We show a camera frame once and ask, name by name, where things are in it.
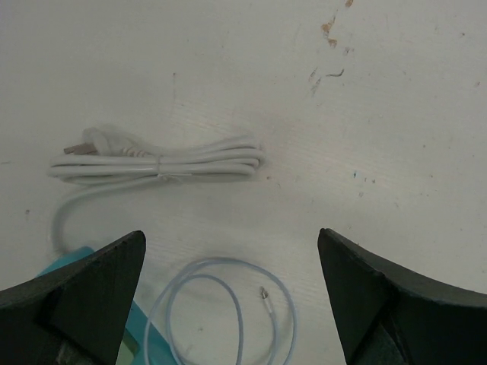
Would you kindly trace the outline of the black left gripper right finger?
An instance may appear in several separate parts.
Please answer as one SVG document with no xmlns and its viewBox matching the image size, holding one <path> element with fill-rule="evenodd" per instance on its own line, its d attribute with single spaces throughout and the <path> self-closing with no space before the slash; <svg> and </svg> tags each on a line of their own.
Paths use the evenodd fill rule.
<svg viewBox="0 0 487 365">
<path fill-rule="evenodd" d="M 317 248 L 347 364 L 484 364 L 486 295 L 428 278 L 331 229 Z"/>
</svg>

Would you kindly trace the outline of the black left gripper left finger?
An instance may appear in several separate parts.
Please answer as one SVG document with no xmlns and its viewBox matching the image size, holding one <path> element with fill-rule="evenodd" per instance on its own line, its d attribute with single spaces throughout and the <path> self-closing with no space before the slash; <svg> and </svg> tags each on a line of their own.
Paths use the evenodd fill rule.
<svg viewBox="0 0 487 365">
<path fill-rule="evenodd" d="M 138 285 L 145 235 L 1 292 L 3 364 L 114 364 Z"/>
</svg>

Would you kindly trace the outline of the teal power strip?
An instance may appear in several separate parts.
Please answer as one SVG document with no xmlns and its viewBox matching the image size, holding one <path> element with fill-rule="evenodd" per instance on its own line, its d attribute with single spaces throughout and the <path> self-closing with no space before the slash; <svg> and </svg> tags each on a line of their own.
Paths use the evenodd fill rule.
<svg viewBox="0 0 487 365">
<path fill-rule="evenodd" d="M 82 246 L 75 251 L 62 255 L 53 263 L 47 266 L 39 273 L 39 276 L 45 275 L 51 271 L 55 271 L 66 265 L 70 265 L 76 261 L 84 259 L 85 257 L 94 253 L 94 250 L 88 246 Z M 145 364 L 145 357 L 143 351 L 143 339 L 145 332 L 145 325 L 148 317 L 144 314 L 142 309 L 133 300 L 130 307 L 130 312 L 125 326 L 123 344 L 130 349 L 133 354 L 131 364 Z M 166 364 L 174 365 L 176 361 L 170 351 L 170 346 L 163 338 L 161 333 L 151 325 L 148 334 L 148 349 L 150 364 Z"/>
</svg>

